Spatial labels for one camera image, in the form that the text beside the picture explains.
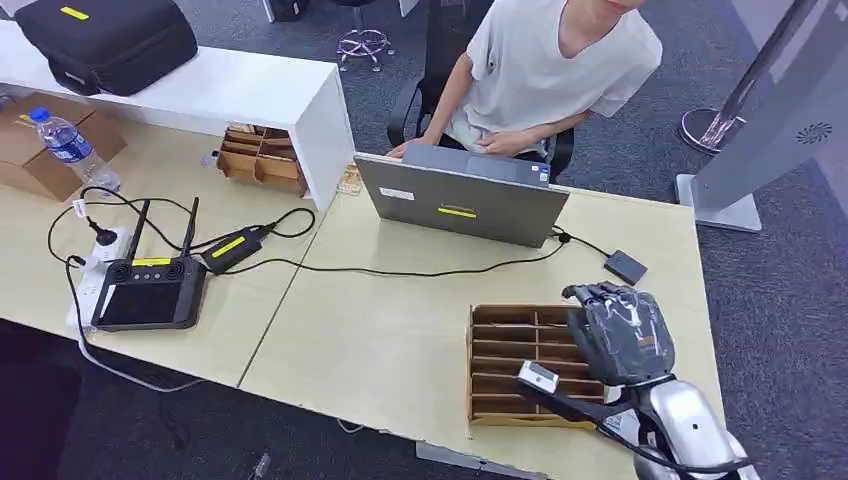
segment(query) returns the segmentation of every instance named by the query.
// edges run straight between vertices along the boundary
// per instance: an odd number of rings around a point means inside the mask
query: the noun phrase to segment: laptop
[[[403,162],[355,162],[381,218],[527,247],[545,243],[568,199],[545,163],[418,144]]]

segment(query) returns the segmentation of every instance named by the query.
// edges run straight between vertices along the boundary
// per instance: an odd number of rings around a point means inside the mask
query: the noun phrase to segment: person's hand
[[[424,145],[435,145],[439,143],[438,141],[433,141],[431,138],[426,136],[413,138],[412,140],[407,140],[406,142],[401,143],[397,147],[393,148],[389,153],[386,154],[387,157],[392,158],[403,158],[404,154],[406,154],[406,147],[411,143],[421,143]]]
[[[514,157],[534,143],[536,139],[526,131],[496,133],[477,141],[483,153],[504,157]]]

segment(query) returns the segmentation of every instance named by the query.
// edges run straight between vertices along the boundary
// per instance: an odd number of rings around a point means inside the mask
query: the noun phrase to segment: white power strip
[[[123,227],[110,228],[118,234],[118,239],[112,245],[101,246],[94,244],[94,250],[91,251],[91,256],[99,258],[101,261],[116,260],[123,258],[127,254],[129,246],[129,235],[127,229]],[[103,282],[106,280],[106,268],[108,264],[100,265],[97,269],[86,272],[80,283],[77,285],[77,298],[80,303],[80,316],[83,328],[91,328],[91,318],[94,316],[94,307],[97,306],[97,300],[100,298],[100,290],[103,288]],[[71,307],[68,309],[68,314],[65,317],[65,323],[74,330],[77,328],[77,311],[74,308],[74,301],[71,299]]]

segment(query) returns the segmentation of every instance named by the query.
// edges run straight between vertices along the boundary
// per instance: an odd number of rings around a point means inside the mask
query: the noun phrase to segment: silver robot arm
[[[568,328],[593,376],[622,395],[598,405],[556,393],[557,375],[525,362],[518,391],[568,420],[588,420],[632,450],[639,480],[759,480],[742,445],[719,422],[704,395],[678,380],[674,344],[656,300],[646,292],[609,282],[563,290],[576,297],[584,316]],[[639,419],[639,445],[604,421],[627,410]]]

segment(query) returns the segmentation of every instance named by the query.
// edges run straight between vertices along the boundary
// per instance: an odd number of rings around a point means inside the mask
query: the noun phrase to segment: plastic bottle
[[[51,117],[44,107],[30,110],[29,118],[35,122],[38,136],[47,149],[71,167],[85,186],[104,187],[115,192],[121,188],[118,174],[97,155],[73,124]]]

